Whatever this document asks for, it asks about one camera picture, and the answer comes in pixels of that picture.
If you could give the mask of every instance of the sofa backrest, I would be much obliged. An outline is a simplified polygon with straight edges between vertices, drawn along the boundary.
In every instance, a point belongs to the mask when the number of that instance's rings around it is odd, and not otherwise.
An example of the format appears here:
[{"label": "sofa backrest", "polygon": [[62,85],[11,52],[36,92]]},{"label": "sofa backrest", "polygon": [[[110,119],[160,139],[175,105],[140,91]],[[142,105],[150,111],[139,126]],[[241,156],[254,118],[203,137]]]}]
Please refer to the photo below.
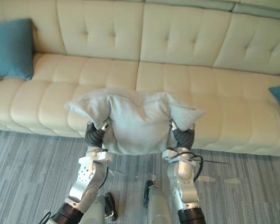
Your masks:
[{"label": "sofa backrest", "polygon": [[55,0],[0,0],[0,22],[31,18],[36,52],[65,54]]},{"label": "sofa backrest", "polygon": [[30,17],[36,52],[280,74],[280,20],[141,2],[0,0]]},{"label": "sofa backrest", "polygon": [[142,3],[60,0],[58,15],[68,54],[140,59]]}]

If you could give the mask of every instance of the cream leather sofa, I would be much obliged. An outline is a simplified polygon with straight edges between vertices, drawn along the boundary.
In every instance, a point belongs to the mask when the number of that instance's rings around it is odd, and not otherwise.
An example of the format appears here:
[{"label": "cream leather sofa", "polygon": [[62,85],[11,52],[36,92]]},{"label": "cream leather sofa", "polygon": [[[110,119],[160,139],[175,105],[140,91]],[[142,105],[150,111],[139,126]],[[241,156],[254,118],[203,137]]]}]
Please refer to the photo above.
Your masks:
[{"label": "cream leather sofa", "polygon": [[120,1],[0,0],[34,23],[34,76],[0,81],[0,130],[83,137],[64,104],[92,90],[169,91],[207,113],[195,148],[280,156],[280,20]]}]

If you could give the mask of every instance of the grey pillow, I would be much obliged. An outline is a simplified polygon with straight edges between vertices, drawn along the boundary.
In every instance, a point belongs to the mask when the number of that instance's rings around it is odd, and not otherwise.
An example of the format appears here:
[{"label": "grey pillow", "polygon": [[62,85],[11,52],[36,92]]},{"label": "grey pillow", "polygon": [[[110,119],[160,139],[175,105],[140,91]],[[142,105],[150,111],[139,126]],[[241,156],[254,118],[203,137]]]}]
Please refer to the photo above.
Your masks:
[{"label": "grey pillow", "polygon": [[104,147],[113,153],[132,155],[160,153],[175,147],[170,120],[187,130],[204,114],[166,92],[124,89],[93,91],[66,107],[87,117],[97,128],[109,120],[111,127],[104,135]]}]

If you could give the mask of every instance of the floor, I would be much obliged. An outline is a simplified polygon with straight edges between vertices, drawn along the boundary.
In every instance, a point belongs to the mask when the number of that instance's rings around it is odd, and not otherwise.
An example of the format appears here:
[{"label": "floor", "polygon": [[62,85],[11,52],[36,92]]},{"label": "floor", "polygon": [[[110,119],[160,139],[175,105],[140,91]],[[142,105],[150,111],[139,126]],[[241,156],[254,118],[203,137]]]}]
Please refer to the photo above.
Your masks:
[{"label": "floor", "polygon": [[[83,139],[0,131],[0,224],[37,224],[46,212],[56,212],[84,151]],[[194,152],[229,163],[205,163],[196,182],[207,224],[280,224],[280,157]],[[145,223],[143,189],[152,177],[168,196],[178,223],[166,167],[160,154],[114,157],[101,193],[115,197],[116,224]]]}]

